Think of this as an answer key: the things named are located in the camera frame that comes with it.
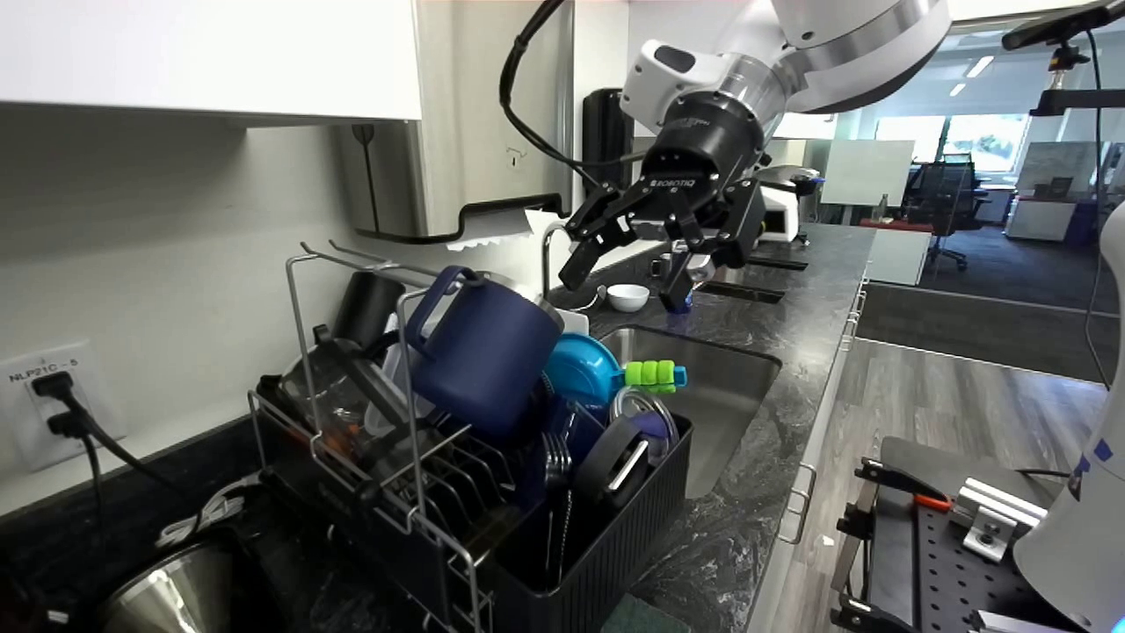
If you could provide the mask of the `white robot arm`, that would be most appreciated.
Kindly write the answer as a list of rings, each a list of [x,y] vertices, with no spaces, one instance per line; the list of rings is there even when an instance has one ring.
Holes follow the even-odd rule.
[[[566,218],[559,285],[580,288],[615,246],[661,239],[650,288],[686,313],[717,267],[745,267],[763,239],[759,165],[777,120],[893,95],[949,25],[946,0],[749,0],[717,53],[647,39],[622,113],[654,141],[629,186],[598,186]]]

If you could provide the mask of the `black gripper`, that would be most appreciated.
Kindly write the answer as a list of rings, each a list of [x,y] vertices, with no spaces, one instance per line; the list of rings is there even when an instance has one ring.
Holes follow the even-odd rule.
[[[763,158],[759,120],[721,91],[679,95],[643,155],[640,179],[664,200],[661,218],[671,239],[657,260],[657,299],[668,313],[689,313],[693,292],[717,264],[745,264],[763,236],[763,193],[756,165]],[[636,239],[633,215],[650,200],[647,186],[598,186],[563,225],[573,239],[559,281],[580,288],[594,264]]]

